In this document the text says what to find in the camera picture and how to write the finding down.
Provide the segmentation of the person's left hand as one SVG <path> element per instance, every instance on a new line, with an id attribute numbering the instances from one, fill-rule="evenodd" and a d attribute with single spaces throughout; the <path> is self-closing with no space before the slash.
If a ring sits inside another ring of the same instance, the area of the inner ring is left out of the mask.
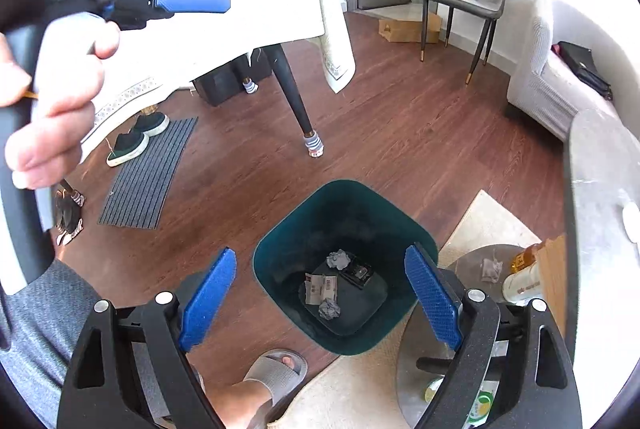
<path id="1" fill-rule="evenodd" d="M 1 105 L 17 103 L 31 84 L 37 86 L 32 119 L 4 145 L 17 189 L 53 186 L 79 165 L 81 140 L 94 125 L 92 100 L 103 86 L 104 61 L 118 45 L 117 24 L 77 15 L 49 27 L 37 74 L 30 76 L 1 38 Z"/>

